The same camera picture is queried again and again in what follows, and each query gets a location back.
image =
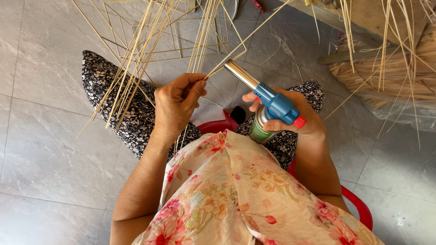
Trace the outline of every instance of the forearm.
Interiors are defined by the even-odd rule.
[[[113,221],[129,220],[157,212],[171,145],[172,143],[162,142],[151,133],[139,163],[118,195]]]
[[[298,136],[295,177],[315,195],[341,195],[341,184],[331,160],[326,133]]]

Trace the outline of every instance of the black floral pants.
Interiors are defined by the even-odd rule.
[[[83,88],[85,89],[89,102],[94,108],[99,105],[110,88],[110,84],[112,83],[117,71],[118,66],[107,61],[102,56],[92,51],[83,51]],[[154,103],[154,90],[156,87],[143,80],[140,81],[140,87]],[[107,122],[107,117],[110,114],[118,88],[119,87],[115,87],[112,90],[106,100],[103,110],[99,111],[100,117],[103,118],[105,122]],[[303,85],[288,88],[287,90],[294,90],[302,93],[315,112],[319,113],[321,110],[324,101],[324,94],[321,86],[315,80],[309,80]],[[249,128],[254,117],[255,115],[253,114],[248,120],[239,125],[235,132],[249,136]],[[117,119],[117,114],[114,113],[109,123],[110,128],[132,151],[132,153],[140,159],[154,127],[154,107],[139,89],[136,91],[121,125],[116,131],[118,123],[119,119]],[[181,146],[185,146],[191,141],[200,138],[203,133],[194,124],[189,123],[186,132],[182,132],[182,136],[183,135],[183,145],[182,137],[180,137],[177,147],[178,149],[180,149]],[[264,146],[271,151],[280,162],[281,167],[286,170],[294,158],[296,142],[296,133],[292,131],[282,131]],[[168,154],[168,161],[173,157],[173,155],[174,145]]]

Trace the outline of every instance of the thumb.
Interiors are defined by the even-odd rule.
[[[196,82],[182,103],[187,107],[194,108],[197,105],[198,98],[200,98],[203,93],[205,86],[206,81],[201,80]]]
[[[280,130],[294,131],[295,129],[298,129],[297,127],[295,127],[295,129],[294,129],[294,127],[295,127],[294,125],[288,125],[282,120],[273,119],[273,120],[267,121],[263,125],[263,130],[265,130],[265,131],[280,131]]]

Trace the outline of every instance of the wooden board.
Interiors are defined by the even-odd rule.
[[[422,8],[420,0],[404,0],[408,9],[408,13],[411,13],[410,3],[412,2],[413,16],[414,16],[414,44],[418,43],[421,33],[424,30],[427,22],[426,14]],[[334,28],[344,31],[344,22],[342,18],[342,10],[335,9],[333,4],[324,6],[321,0],[312,0],[313,8],[315,10],[315,16],[320,21],[333,26]],[[347,0],[348,9],[350,9],[351,0]],[[429,0],[430,5],[434,6],[436,0]],[[313,16],[312,7],[306,6],[304,0],[294,0],[289,4],[308,15]],[[396,0],[391,1],[392,9],[394,12],[395,20],[399,27],[400,37],[404,40],[407,35],[406,20],[403,13],[400,10],[399,4]],[[367,48],[378,48],[383,43],[383,35],[385,31],[386,17],[383,12],[382,0],[353,0],[351,8],[351,31],[353,37],[366,44]],[[412,15],[409,16],[410,24],[412,24]],[[390,23],[393,28],[394,22],[390,18]],[[395,38],[392,31],[388,30],[388,42],[391,44],[399,45],[399,41]]]

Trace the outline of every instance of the butane torch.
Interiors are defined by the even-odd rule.
[[[259,82],[250,75],[244,68],[229,59],[224,67],[239,80],[243,81],[260,100],[260,105],[256,110],[256,117],[250,127],[251,139],[259,144],[270,141],[280,131],[267,132],[263,130],[263,125],[272,119],[280,119],[285,123],[295,125],[298,128],[304,126],[307,120],[300,115],[300,111],[295,108],[295,103],[286,95],[274,91],[263,82]]]

